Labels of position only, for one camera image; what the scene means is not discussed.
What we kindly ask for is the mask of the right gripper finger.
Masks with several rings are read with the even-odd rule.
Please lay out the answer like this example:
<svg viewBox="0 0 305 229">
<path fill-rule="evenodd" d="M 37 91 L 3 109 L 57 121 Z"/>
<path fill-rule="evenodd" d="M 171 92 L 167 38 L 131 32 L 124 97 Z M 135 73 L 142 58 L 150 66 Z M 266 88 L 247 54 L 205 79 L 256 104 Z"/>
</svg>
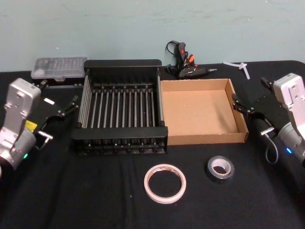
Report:
<svg viewBox="0 0 305 229">
<path fill-rule="evenodd" d="M 268 89 L 269 91 L 273 91 L 274 88 L 273 88 L 273 84 L 274 82 L 272 81 L 269 81 L 267 78 L 265 77 L 261 77 L 261 84 L 266 88 Z"/>
<path fill-rule="evenodd" d="M 254 109 L 252 107 L 246 106 L 236 94 L 232 94 L 233 108 L 234 110 L 246 115 L 247 117 L 252 117 Z"/>
</svg>

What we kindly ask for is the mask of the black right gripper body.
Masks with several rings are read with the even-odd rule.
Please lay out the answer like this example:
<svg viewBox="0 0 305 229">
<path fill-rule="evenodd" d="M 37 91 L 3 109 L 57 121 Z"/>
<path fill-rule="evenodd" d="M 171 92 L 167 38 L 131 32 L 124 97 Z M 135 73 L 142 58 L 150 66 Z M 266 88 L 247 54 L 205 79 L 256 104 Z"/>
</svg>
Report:
<svg viewBox="0 0 305 229">
<path fill-rule="evenodd" d="M 290 122 L 287 111 L 278 102 L 274 94 L 265 95 L 257 99 L 251 107 L 250 119 L 263 120 L 269 127 L 273 127 L 276 134 Z"/>
</svg>

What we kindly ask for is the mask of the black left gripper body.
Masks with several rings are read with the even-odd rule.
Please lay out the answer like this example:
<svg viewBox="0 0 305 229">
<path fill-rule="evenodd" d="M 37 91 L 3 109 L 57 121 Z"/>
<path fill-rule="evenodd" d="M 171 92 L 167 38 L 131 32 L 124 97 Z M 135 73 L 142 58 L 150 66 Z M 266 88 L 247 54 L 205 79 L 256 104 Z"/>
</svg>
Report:
<svg viewBox="0 0 305 229">
<path fill-rule="evenodd" d="M 53 100 L 41 97 L 38 105 L 28 116 L 25 128 L 32 133 L 42 131 L 51 121 L 62 121 L 64 119 L 63 109 Z"/>
</svg>

